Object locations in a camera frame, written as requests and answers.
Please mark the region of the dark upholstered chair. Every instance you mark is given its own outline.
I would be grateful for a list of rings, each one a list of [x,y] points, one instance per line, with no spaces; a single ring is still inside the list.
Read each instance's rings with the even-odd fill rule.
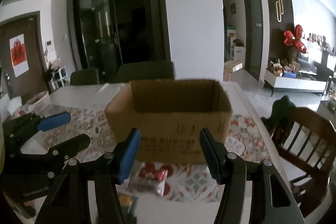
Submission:
[[[140,63],[129,63],[120,66],[117,80],[128,83],[132,80],[175,80],[175,67],[172,61],[156,60]]]
[[[82,69],[75,71],[70,76],[71,86],[98,85],[99,77],[96,68]]]

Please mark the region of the patterned table runner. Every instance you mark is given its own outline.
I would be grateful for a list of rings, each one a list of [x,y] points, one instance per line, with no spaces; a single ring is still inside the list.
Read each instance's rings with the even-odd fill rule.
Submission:
[[[31,137],[21,148],[23,153],[44,154],[51,147],[74,138],[80,134],[90,137],[90,145],[76,156],[80,162],[96,160],[103,153],[112,151],[117,144],[104,113],[103,105],[84,105],[67,107],[50,105],[42,111],[47,117],[61,112],[68,112],[71,121],[47,132],[40,131]],[[252,162],[270,159],[270,153],[255,121],[250,116],[234,114],[229,132],[224,142],[226,149]],[[174,202],[218,202],[222,187],[211,178],[206,161],[200,153],[198,159],[173,160],[172,157],[140,157],[134,163],[131,176],[139,171],[167,171],[165,192],[162,199]]]

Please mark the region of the black glass sliding door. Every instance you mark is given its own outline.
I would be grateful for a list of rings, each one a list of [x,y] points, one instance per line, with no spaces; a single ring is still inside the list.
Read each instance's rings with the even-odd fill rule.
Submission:
[[[171,59],[166,0],[67,0],[75,67],[102,83],[122,65]]]

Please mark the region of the floral tissue box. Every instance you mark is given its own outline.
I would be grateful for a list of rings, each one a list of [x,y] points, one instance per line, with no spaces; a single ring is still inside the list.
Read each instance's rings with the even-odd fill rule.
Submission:
[[[33,105],[23,105],[21,97],[15,97],[10,100],[7,110],[10,113],[12,118],[19,118],[26,114],[33,112]]]

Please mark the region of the cardboard box on floor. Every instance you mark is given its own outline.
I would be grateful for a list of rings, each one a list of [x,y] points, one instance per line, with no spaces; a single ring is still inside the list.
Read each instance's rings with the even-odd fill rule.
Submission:
[[[227,61],[224,63],[223,81],[230,81],[231,74],[243,68],[241,61]]]

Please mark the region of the brown cardboard box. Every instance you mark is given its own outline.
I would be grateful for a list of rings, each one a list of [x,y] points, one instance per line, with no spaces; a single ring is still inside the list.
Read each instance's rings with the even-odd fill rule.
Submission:
[[[105,109],[117,142],[133,128],[141,132],[136,159],[160,153],[173,160],[198,159],[203,155],[201,129],[208,128],[216,141],[224,142],[232,113],[222,83],[207,79],[131,81]]]

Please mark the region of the white bowl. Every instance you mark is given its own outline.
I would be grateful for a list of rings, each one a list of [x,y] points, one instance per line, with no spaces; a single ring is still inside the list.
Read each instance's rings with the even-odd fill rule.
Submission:
[[[51,100],[49,92],[43,91],[29,99],[27,101],[27,104],[31,105],[34,108],[35,113],[40,113],[50,104],[50,102]]]

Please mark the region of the red white snack packet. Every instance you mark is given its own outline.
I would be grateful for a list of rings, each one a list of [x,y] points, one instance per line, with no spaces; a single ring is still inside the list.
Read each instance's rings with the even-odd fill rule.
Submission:
[[[167,175],[168,170],[156,169],[153,163],[143,163],[129,179],[128,189],[134,193],[151,193],[162,197]]]

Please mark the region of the white tv cabinet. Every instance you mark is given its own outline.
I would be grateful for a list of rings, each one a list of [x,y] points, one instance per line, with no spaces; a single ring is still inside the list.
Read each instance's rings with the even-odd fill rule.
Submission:
[[[275,76],[272,72],[266,70],[264,75],[264,86],[268,86],[272,90],[272,94],[276,90],[289,90],[296,92],[323,93],[327,82],[316,80],[305,80],[290,77]]]

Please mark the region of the red balloon decoration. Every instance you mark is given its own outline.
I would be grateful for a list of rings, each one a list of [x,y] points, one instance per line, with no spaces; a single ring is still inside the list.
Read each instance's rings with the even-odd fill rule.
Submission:
[[[292,33],[290,30],[286,30],[284,32],[284,44],[287,47],[295,46],[296,49],[301,53],[307,53],[307,47],[301,41],[303,29],[301,25],[296,25],[294,28],[294,32]]]

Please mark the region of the wooden dining chair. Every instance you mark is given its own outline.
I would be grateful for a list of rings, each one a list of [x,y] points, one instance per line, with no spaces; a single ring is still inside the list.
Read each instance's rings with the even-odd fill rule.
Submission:
[[[335,127],[288,96],[274,101],[269,118],[262,118],[278,154],[298,172],[289,177],[296,203],[307,217],[323,202],[335,163]]]

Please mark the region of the green beef cracker packet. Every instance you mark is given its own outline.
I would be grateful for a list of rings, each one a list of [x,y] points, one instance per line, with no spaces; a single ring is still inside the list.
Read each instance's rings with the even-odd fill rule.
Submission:
[[[124,193],[119,193],[118,199],[119,199],[126,223],[137,224],[138,222],[137,222],[137,217],[135,216],[135,209],[137,206],[138,197],[130,196]]]

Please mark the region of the red fu door poster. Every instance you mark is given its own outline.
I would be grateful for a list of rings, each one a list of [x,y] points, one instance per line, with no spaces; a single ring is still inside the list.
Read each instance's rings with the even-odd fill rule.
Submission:
[[[25,45],[25,35],[21,34],[9,40],[10,57],[15,77],[29,70]]]

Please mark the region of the white coffee table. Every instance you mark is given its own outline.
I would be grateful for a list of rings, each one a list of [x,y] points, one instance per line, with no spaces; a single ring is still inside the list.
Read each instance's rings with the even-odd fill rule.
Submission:
[[[318,106],[317,113],[325,118],[326,120],[329,120],[334,127],[336,127],[336,117],[335,117],[335,112],[330,110],[328,107],[328,101],[321,101]]]

